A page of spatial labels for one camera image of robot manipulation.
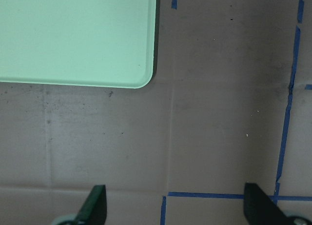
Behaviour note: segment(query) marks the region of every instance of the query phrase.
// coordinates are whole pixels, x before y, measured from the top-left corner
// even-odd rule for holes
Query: mint green tray
[[[139,88],[157,0],[0,0],[0,81]]]

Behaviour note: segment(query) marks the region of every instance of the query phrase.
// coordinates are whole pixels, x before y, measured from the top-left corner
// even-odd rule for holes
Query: blue painter's tape
[[[277,198],[278,198],[278,193],[279,193],[279,179],[281,178],[282,171],[283,171],[283,163],[284,163],[284,156],[285,156],[285,150],[286,150],[288,127],[289,127],[289,121],[290,121],[290,112],[291,112],[292,103],[293,103],[293,87],[294,87],[294,78],[296,75],[297,64],[298,64],[300,34],[301,34],[300,29],[297,26],[295,38],[294,38],[294,46],[293,46],[293,63],[292,63],[291,81],[289,83],[288,104],[287,104],[286,111],[285,111],[282,141],[281,141],[281,148],[279,151],[278,166],[277,166],[276,181],[275,181],[275,190],[274,190],[274,199],[273,200],[276,203],[278,200]]]
[[[279,196],[280,201],[312,202],[312,197]]]
[[[171,8],[172,8],[172,9],[177,9],[177,0],[172,0],[172,2],[171,2]]]
[[[306,87],[304,88],[306,90],[312,90],[312,84],[307,84]]]
[[[166,207],[167,207],[167,198],[162,197],[162,204],[161,204],[161,214],[160,214],[160,225],[166,224]]]
[[[244,199],[240,194],[198,193],[198,192],[169,192],[168,197],[197,197],[197,198],[224,198]]]
[[[302,23],[302,19],[303,19],[303,9],[304,9],[304,1],[303,1],[303,0],[299,0],[298,15],[297,15],[298,23]]]

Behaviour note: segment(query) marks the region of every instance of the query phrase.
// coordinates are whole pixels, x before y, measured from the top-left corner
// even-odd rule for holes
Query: plastic tray
[[[0,81],[139,88],[157,0],[0,0]]]

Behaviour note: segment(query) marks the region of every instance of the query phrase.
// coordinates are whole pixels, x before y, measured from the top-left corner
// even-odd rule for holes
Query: green tray
[[[157,0],[0,0],[0,81],[142,87],[155,63],[156,6]]]

